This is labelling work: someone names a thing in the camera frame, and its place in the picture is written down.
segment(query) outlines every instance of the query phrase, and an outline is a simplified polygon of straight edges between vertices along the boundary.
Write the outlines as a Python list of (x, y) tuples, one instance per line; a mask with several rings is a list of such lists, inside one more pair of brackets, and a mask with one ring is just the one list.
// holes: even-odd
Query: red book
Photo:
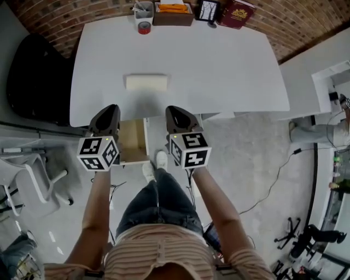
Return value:
[(241, 29), (255, 10), (255, 6), (248, 2), (242, 0), (229, 0), (224, 8), (223, 14), (218, 19), (218, 24)]

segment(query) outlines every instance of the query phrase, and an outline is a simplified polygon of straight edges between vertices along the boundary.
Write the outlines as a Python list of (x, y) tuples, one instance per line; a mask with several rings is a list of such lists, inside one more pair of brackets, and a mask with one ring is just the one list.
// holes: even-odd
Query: denim shorts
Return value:
[(174, 177), (160, 168), (155, 171), (155, 178), (126, 208), (116, 237), (141, 224), (178, 225), (203, 235), (198, 214)]

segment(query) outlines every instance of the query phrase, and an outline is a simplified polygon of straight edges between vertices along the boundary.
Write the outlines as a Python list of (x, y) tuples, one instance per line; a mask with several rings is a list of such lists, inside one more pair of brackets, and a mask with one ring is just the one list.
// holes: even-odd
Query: gray floor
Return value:
[[(234, 119), (206, 120), (203, 122), (207, 138), (213, 147), (209, 171), (225, 191), (238, 211), (244, 211), (265, 197), (277, 176), (278, 167), (299, 145), (291, 146), (288, 122), (271, 122), (268, 114), (252, 113)], [(165, 145), (164, 118), (151, 118), (149, 126), (150, 154)], [(23, 229), (30, 229), (38, 240), (34, 255), (45, 263), (61, 263), (68, 257), (80, 233), (81, 219), (91, 188), (93, 173), (86, 172), (75, 157), (77, 147), (49, 151), (49, 171), (66, 168), (69, 174), (57, 184), (61, 192), (69, 192), (74, 205), (61, 208), (40, 219), (33, 219), (24, 208), (17, 221)], [(305, 221), (310, 201), (313, 152), (304, 151), (290, 158), (281, 170), (278, 182), (267, 200), (248, 213), (242, 214), (244, 228), (256, 248), (271, 265), (286, 254), (277, 249), (273, 240), (284, 234), (288, 217)], [(170, 160), (169, 171), (180, 184), (186, 186), (186, 174)], [(113, 167), (112, 184), (122, 185), (113, 196), (110, 214), (112, 232), (118, 225), (128, 203), (145, 186), (141, 165)], [(211, 219), (202, 198), (196, 196), (196, 206), (203, 225)], [(0, 245), (5, 248), (18, 235), (14, 219), (0, 223)]]

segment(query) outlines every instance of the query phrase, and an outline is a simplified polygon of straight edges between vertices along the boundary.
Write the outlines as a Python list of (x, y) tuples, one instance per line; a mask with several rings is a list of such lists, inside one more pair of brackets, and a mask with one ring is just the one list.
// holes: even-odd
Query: white tabletop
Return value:
[[(128, 74), (168, 75), (163, 93), (128, 92)], [(266, 36), (194, 21), (191, 27), (136, 31), (133, 16), (86, 24), (75, 59), (71, 125), (88, 125), (118, 104), (122, 120), (164, 115), (169, 105), (191, 113), (289, 110), (282, 75)]]

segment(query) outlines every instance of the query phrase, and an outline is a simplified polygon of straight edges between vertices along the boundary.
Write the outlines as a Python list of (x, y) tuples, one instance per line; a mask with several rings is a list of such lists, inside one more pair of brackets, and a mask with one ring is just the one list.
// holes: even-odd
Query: picture frame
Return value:
[(196, 20), (214, 23), (220, 11), (220, 2), (214, 0), (201, 0)]

